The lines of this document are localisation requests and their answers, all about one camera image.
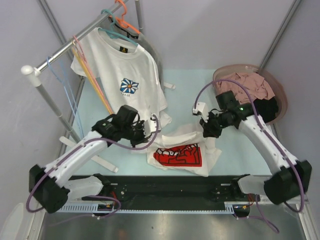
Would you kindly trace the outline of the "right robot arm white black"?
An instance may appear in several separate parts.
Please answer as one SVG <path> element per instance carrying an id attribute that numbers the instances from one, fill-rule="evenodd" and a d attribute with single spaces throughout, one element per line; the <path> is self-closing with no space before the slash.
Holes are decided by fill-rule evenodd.
<path id="1" fill-rule="evenodd" d="M 235 180 L 230 188 L 231 196 L 242 201 L 248 194 L 265 195 L 275 205 L 286 203 L 300 196 L 305 200 L 312 166 L 307 160 L 300 161 L 273 135 L 257 115 L 251 103 L 240 104 L 231 91 L 216 97 L 219 110 L 213 113 L 204 102 L 193 105 L 193 115 L 200 116 L 203 137 L 219 138 L 222 130 L 233 126 L 255 146 L 266 162 L 271 176 L 245 174 Z"/>

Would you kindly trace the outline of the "white red coca-cola t shirt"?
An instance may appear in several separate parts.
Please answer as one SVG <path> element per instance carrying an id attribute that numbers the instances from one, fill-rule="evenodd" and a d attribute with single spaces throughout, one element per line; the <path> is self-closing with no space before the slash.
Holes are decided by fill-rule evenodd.
<path id="1" fill-rule="evenodd" d="M 167 135 L 159 135 L 148 147 L 147 163 L 167 171 L 184 170 L 208 177 L 222 151 L 216 148 L 216 139 L 203 137 L 199 123 L 185 124 Z"/>

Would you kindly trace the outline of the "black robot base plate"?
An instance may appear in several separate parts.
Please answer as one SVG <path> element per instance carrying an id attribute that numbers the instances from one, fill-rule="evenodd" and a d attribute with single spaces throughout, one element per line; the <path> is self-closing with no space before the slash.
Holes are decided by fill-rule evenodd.
<path id="1" fill-rule="evenodd" d="M 254 194 L 241 193 L 237 176 L 107 176 L 102 177 L 102 191 L 91 197 L 103 201 L 114 197 L 126 206 L 186 207 L 208 209 L 225 202 L 252 205 Z"/>

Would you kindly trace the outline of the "pink wire hanger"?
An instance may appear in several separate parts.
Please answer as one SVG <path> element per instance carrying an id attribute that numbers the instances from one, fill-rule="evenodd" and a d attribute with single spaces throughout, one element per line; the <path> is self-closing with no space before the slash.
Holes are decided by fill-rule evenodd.
<path id="1" fill-rule="evenodd" d="M 107 98 L 105 97 L 100 85 L 98 84 L 97 79 L 95 78 L 95 75 L 93 74 L 89 63 L 86 59 L 85 53 L 83 51 L 83 48 L 80 44 L 80 41 L 77 39 L 77 37 L 74 35 L 73 36 L 73 40 L 71 41 L 71 43 L 73 44 L 72 47 L 72 53 L 75 56 L 77 62 L 80 64 L 85 76 L 87 77 L 87 79 L 89 80 L 91 86 L 93 87 L 95 93 L 97 94 L 97 96 L 99 97 L 99 99 L 101 100 L 102 104 L 104 105 L 104 107 L 106 108 L 107 112 L 111 115 L 114 113 L 114 111 L 112 110 L 110 103 L 108 102 Z"/>

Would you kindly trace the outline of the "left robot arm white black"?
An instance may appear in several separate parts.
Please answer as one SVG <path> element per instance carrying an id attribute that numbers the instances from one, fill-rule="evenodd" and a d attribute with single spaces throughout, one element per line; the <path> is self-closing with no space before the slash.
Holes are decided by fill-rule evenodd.
<path id="1" fill-rule="evenodd" d="M 107 178 L 96 173 L 72 180 L 72 175 L 111 145 L 134 151 L 147 149 L 159 129 L 160 122 L 156 114 L 143 120 L 135 108 L 121 106 L 117 113 L 97 121 L 91 131 L 61 157 L 44 167 L 36 164 L 29 170 L 26 210 L 34 212 L 30 207 L 32 198 L 41 205 L 41 210 L 49 214 L 57 212 L 71 200 L 85 198 L 111 201 Z"/>

